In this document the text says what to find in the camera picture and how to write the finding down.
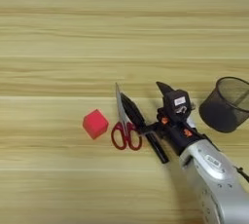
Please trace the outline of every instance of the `red block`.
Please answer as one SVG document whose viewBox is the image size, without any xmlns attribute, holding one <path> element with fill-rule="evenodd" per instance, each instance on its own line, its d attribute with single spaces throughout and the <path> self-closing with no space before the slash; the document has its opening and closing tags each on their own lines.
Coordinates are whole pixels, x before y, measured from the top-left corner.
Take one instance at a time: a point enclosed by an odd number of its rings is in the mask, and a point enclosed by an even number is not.
<svg viewBox="0 0 249 224">
<path fill-rule="evenodd" d="M 92 111 L 83 120 L 83 127 L 92 139 L 96 139 L 106 132 L 108 125 L 108 121 L 99 110 Z"/>
</svg>

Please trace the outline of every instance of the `scissor blade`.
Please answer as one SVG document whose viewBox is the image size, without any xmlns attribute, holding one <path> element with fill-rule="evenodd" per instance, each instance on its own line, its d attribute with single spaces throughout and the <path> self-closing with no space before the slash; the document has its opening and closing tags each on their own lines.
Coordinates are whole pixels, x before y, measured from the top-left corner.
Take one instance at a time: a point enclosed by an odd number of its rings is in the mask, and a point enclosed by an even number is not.
<svg viewBox="0 0 249 224">
<path fill-rule="evenodd" d="M 127 135 L 127 128 L 126 128 L 126 113 L 122 104 L 122 98 L 121 98 L 121 92 L 118 83 L 116 83 L 116 98 L 117 98 L 117 104 L 118 104 L 118 111 L 120 116 L 120 122 L 123 125 L 124 133 Z"/>
</svg>

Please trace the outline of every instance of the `red scissors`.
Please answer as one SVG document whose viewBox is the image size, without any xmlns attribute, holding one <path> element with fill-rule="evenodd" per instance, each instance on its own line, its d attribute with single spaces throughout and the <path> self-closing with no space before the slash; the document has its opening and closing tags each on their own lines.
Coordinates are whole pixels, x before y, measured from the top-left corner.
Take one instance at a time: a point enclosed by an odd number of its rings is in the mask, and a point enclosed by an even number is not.
<svg viewBox="0 0 249 224">
<path fill-rule="evenodd" d="M 117 98 L 117 103 L 118 103 L 118 111 L 119 111 L 119 116 L 120 116 L 120 121 L 115 124 L 112 130 L 112 141 L 114 146 L 119 149 L 119 150 L 124 150 L 127 146 L 131 150 L 139 150 L 142 147 L 142 137 L 139 135 L 139 140 L 137 145 L 133 145 L 132 139 L 131 139 L 131 132 L 136 131 L 136 128 L 134 124 L 129 122 L 127 120 L 127 115 L 125 113 L 123 104 L 122 104 L 122 98 L 121 98 L 121 93 L 118 84 L 116 83 L 116 98 Z M 116 140 L 114 133 L 115 131 L 119 131 L 122 140 L 123 140 L 123 145 L 119 145 Z"/>
</svg>

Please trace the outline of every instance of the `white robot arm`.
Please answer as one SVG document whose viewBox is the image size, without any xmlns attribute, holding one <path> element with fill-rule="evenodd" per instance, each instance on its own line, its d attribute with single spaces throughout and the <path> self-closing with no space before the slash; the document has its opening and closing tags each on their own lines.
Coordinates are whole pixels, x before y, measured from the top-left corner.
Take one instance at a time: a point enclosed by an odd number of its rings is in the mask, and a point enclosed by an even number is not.
<svg viewBox="0 0 249 224">
<path fill-rule="evenodd" d="M 185 149 L 180 165 L 198 197 L 206 224 L 248 224 L 249 194 L 235 167 L 209 140 Z"/>
</svg>

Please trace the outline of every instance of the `scissor handle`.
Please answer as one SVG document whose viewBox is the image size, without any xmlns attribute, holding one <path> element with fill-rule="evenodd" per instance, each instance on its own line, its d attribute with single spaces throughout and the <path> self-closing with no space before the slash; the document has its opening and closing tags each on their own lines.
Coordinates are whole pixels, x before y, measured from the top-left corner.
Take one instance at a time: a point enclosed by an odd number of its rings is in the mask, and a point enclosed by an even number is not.
<svg viewBox="0 0 249 224">
<path fill-rule="evenodd" d="M 115 140 L 115 136 L 114 136 L 115 131 L 119 131 L 121 133 L 122 140 L 123 140 L 122 146 L 120 146 Z M 112 130 L 112 142 L 113 142 L 113 145 L 119 150 L 124 150 L 127 146 L 125 131 L 123 129 L 123 125 L 121 124 L 121 122 L 117 122 Z"/>
<path fill-rule="evenodd" d="M 136 127 L 135 127 L 134 124 L 132 124 L 132 123 L 130 123 L 130 122 L 127 123 L 126 127 L 127 127 L 127 131 L 128 131 L 128 137 L 127 137 L 126 139 L 127 139 L 129 148 L 130 148 L 131 150 L 135 150 L 135 151 L 136 151 L 136 150 L 140 150 L 141 147 L 142 147 L 142 143 L 143 143 L 143 142 L 142 142 L 142 136 L 141 136 L 141 135 L 138 136 L 138 138 L 139 138 L 138 144 L 137 144 L 136 146 L 134 146 L 134 145 L 133 145 L 133 142 L 132 142 L 132 138 L 131 138 L 131 132 L 132 132 L 132 131 L 135 131 L 135 132 L 136 132 Z"/>
</svg>

